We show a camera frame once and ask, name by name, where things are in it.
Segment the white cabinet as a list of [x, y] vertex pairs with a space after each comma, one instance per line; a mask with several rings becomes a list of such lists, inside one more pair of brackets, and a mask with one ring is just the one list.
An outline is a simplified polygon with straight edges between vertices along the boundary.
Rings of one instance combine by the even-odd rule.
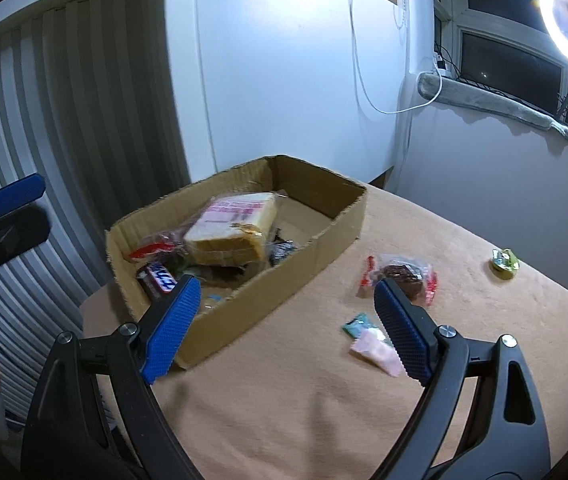
[[433, 0], [162, 0], [185, 172], [290, 155], [398, 177], [433, 69]]

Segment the packaged sliced bread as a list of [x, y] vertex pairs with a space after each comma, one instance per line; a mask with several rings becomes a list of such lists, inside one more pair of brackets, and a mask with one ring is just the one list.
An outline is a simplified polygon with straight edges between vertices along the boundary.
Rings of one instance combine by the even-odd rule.
[[244, 266], [267, 258], [284, 197], [275, 192], [214, 198], [183, 237], [200, 266]]

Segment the grey windowsill cloth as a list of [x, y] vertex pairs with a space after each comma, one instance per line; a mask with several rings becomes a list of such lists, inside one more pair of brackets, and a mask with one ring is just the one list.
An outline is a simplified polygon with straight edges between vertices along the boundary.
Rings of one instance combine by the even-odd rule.
[[497, 93], [462, 84], [450, 78], [441, 79], [433, 73], [420, 73], [416, 85], [420, 96], [427, 101], [435, 100], [441, 104], [510, 118], [542, 131], [555, 130], [568, 141], [567, 126], [548, 114], [537, 112], [506, 96], [499, 96]]

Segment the green jelly cup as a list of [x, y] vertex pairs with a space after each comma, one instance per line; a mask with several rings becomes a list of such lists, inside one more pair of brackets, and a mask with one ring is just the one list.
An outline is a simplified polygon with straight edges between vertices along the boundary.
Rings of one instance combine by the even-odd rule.
[[519, 260], [510, 248], [494, 248], [490, 266], [497, 276], [510, 280], [519, 270]]

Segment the brown cardboard box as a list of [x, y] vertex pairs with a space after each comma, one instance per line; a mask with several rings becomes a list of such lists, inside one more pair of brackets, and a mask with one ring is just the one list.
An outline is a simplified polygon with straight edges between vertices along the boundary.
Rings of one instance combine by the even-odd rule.
[[365, 185], [285, 155], [190, 184], [117, 221], [106, 255], [139, 336], [147, 379], [190, 368], [290, 299], [360, 235]]

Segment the pink candy packet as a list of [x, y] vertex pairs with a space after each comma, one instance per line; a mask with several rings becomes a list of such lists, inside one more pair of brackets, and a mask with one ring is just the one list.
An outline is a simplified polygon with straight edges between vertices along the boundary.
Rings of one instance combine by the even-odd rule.
[[391, 377], [399, 377], [404, 372], [397, 350], [380, 339], [380, 332], [374, 328], [362, 330], [352, 343], [350, 351], [360, 358], [370, 361]]

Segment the snickers bar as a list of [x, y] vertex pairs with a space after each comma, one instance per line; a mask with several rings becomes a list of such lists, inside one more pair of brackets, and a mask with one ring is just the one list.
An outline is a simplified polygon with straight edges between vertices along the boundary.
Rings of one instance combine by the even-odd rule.
[[160, 262], [150, 262], [136, 274], [138, 281], [152, 296], [168, 295], [177, 286], [178, 281]]

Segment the dark foil snack packet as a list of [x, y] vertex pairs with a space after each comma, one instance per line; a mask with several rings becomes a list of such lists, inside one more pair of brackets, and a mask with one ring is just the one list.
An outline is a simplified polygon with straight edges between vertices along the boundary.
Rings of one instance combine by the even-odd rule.
[[282, 237], [281, 230], [277, 229], [268, 248], [268, 261], [270, 266], [277, 266], [290, 255], [293, 255], [297, 249], [297, 244], [293, 240], [286, 240]]

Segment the red clear cake packet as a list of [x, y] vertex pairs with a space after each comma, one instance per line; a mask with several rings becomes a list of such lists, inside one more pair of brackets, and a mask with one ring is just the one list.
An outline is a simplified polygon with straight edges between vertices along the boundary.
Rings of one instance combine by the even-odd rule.
[[365, 259], [357, 295], [371, 297], [378, 282], [390, 278], [395, 281], [412, 304], [430, 306], [435, 298], [439, 280], [430, 263], [402, 255], [370, 255]]

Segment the red snack packet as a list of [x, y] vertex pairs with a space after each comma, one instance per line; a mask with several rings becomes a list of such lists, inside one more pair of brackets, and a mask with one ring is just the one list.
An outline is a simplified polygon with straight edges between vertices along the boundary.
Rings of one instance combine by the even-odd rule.
[[173, 242], [147, 243], [130, 252], [128, 259], [131, 261], [143, 261], [160, 255], [172, 254], [177, 249]]

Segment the teal candy wrapper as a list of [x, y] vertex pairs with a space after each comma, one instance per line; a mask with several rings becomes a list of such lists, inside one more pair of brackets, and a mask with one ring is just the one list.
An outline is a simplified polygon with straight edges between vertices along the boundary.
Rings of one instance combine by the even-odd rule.
[[365, 330], [376, 330], [377, 326], [364, 312], [357, 314], [342, 326], [342, 330], [353, 340], [358, 339]]

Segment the window frame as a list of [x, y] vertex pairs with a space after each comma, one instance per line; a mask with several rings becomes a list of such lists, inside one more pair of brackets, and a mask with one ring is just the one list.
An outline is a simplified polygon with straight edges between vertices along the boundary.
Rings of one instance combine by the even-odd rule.
[[538, 0], [434, 0], [435, 49], [455, 78], [555, 117], [568, 59], [542, 22]]

